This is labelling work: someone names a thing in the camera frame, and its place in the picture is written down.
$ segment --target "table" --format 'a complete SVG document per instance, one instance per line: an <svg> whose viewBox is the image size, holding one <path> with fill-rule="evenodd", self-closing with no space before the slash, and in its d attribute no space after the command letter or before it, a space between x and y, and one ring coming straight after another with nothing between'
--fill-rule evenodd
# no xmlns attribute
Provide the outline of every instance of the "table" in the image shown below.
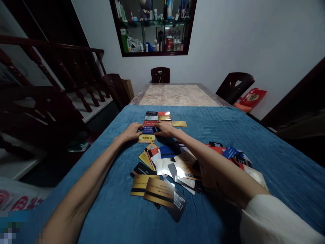
<svg viewBox="0 0 325 244"><path fill-rule="evenodd" d="M129 105L231 107L202 84L147 84Z"/></svg>
<svg viewBox="0 0 325 244"><path fill-rule="evenodd" d="M131 122L142 122L146 111L170 111L184 120L186 133L201 142L216 141L243 150L262 172L270 192L325 234L325 169L267 131L234 107L126 106L47 199L32 211L32 222L16 238L35 243L38 228L49 219L73 184ZM157 138L162 146L171 138ZM240 243L240 213L208 194L191 195L176 188L188 204L179 223L162 207L130 196L130 172L147 144L126 144L114 162L82 227L79 243Z"/></svg>

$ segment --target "left hand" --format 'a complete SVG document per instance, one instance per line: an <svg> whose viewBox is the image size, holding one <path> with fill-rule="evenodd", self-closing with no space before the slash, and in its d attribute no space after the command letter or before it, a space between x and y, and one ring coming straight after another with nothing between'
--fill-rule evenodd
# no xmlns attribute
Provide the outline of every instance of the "left hand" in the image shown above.
<svg viewBox="0 0 325 244"><path fill-rule="evenodd" d="M132 123L117 138L123 143L137 139L142 135L142 132L138 131L138 129L144 129L144 126L138 122Z"/></svg>

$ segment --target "red card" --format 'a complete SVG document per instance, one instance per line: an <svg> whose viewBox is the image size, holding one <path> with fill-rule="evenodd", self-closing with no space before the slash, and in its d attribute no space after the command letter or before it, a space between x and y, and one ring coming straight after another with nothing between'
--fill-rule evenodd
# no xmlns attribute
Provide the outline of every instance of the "red card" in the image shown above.
<svg viewBox="0 0 325 244"><path fill-rule="evenodd" d="M239 168L241 168L243 171L245 171L244 165L241 163L238 163L238 161L235 158L230 158L228 159L230 162L233 162L234 164L236 164Z"/></svg>
<svg viewBox="0 0 325 244"><path fill-rule="evenodd" d="M167 111L158 112L158 116L164 116L164 115L170 115L170 112Z"/></svg>
<svg viewBox="0 0 325 244"><path fill-rule="evenodd" d="M154 124L157 124L157 122L157 120L145 120L143 126L153 126Z"/></svg>
<svg viewBox="0 0 325 244"><path fill-rule="evenodd" d="M211 147L213 150L215 150L216 152L220 153L221 155L223 154L222 149L227 149L225 147Z"/></svg>

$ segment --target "gold card with black stripe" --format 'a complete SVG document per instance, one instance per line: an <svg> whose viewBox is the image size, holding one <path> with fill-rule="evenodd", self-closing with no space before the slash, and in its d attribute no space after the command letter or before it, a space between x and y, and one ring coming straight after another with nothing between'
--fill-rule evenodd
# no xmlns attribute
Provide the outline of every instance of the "gold card with black stripe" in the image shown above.
<svg viewBox="0 0 325 244"><path fill-rule="evenodd" d="M149 178L143 198L173 208L174 190L175 187L170 183L159 179Z"/></svg>
<svg viewBox="0 0 325 244"><path fill-rule="evenodd" d="M133 186L131 190L132 196L143 196L146 191L147 182L152 178L159 179L158 175L135 175L133 180Z"/></svg>

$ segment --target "handrail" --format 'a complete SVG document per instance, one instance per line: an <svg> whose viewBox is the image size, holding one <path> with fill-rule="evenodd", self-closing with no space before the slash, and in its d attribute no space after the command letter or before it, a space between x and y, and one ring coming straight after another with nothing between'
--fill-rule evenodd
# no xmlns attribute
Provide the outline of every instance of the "handrail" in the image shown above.
<svg viewBox="0 0 325 244"><path fill-rule="evenodd" d="M47 41L33 40L33 39L22 38L22 37L4 36L4 35L0 35L0 43L1 44L12 44L12 45L29 45L29 46L35 46L35 47L38 47L38 46L52 47L52 48L60 47L60 48L66 48L66 49L104 53L103 49L82 47L82 46L73 46L73 45L67 45L67 44L61 44L61 43L52 43L52 42L47 42Z"/></svg>

